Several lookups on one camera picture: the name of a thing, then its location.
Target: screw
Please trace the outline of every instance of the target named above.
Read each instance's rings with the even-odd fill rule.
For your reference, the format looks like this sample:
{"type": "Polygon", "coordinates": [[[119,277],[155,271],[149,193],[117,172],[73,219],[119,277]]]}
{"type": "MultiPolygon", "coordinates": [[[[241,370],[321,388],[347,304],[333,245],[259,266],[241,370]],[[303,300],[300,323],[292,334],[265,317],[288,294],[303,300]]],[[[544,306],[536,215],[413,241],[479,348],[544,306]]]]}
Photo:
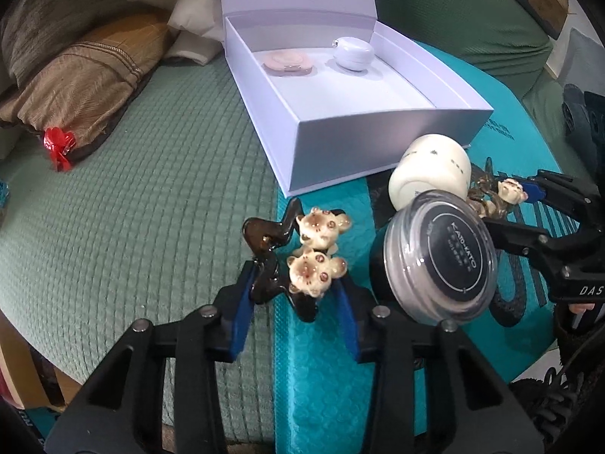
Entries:
{"type": "Polygon", "coordinates": [[[391,315],[391,309],[389,309],[387,306],[376,306],[374,309],[372,309],[372,314],[380,319],[383,319],[391,315]]]}
{"type": "Polygon", "coordinates": [[[207,317],[207,318],[211,318],[211,317],[215,317],[219,312],[219,309],[217,309],[214,306],[208,305],[208,306],[203,306],[202,308],[200,308],[200,314],[202,314],[202,317],[207,317]]]}
{"type": "Polygon", "coordinates": [[[458,325],[452,319],[444,319],[441,321],[441,328],[443,328],[446,333],[453,333],[458,329],[458,325]]]}
{"type": "Polygon", "coordinates": [[[148,327],[149,321],[147,319],[137,319],[134,321],[134,323],[132,323],[132,330],[137,333],[145,331],[148,327]]]}

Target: pink compact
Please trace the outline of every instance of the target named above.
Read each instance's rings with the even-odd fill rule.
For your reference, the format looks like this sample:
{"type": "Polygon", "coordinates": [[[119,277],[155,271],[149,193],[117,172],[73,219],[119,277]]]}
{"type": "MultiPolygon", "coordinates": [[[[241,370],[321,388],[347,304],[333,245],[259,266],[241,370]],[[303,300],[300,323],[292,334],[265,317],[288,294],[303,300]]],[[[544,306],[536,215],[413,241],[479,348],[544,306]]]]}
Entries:
{"type": "Polygon", "coordinates": [[[269,51],[262,62],[268,69],[279,72],[308,72],[313,68],[309,55],[296,50],[269,51]]]}

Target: white box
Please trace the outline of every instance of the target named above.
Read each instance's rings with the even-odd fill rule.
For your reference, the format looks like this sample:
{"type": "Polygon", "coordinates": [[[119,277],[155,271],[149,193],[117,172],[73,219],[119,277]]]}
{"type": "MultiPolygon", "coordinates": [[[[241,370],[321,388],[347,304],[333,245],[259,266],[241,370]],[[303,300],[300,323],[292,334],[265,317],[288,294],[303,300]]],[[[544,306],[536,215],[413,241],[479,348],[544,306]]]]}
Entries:
{"type": "Polygon", "coordinates": [[[415,42],[376,21],[374,0],[222,0],[225,53],[285,196],[398,164],[423,134],[471,142],[491,106],[415,42]],[[367,72],[340,68],[334,39],[374,47],[367,72]],[[306,51],[309,75],[275,76],[264,52],[306,51]]]}

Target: black label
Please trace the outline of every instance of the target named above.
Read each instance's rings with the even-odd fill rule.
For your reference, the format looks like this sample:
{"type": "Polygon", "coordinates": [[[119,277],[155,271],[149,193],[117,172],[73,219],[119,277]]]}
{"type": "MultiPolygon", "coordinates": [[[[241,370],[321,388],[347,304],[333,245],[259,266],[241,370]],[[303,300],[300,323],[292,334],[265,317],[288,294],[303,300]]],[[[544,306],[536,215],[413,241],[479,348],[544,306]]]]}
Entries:
{"type": "Polygon", "coordinates": [[[487,271],[485,251],[467,216],[449,205],[431,208],[420,224],[420,250],[436,286],[450,299],[479,295],[487,271]]]}

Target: white round container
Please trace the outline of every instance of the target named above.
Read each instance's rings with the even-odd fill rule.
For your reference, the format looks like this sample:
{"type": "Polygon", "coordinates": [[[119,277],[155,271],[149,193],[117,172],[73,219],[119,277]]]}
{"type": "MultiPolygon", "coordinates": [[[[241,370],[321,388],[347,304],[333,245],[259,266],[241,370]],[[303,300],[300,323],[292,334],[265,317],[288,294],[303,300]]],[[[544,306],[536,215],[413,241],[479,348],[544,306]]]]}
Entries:
{"type": "Polygon", "coordinates": [[[442,189],[466,199],[471,161],[456,141],[444,135],[424,135],[405,151],[388,182],[388,195],[401,210],[421,192],[442,189]]]}
{"type": "Polygon", "coordinates": [[[339,37],[332,46],[334,59],[338,65],[352,71],[368,69],[374,59],[374,48],[369,43],[356,37],[339,37]]]}

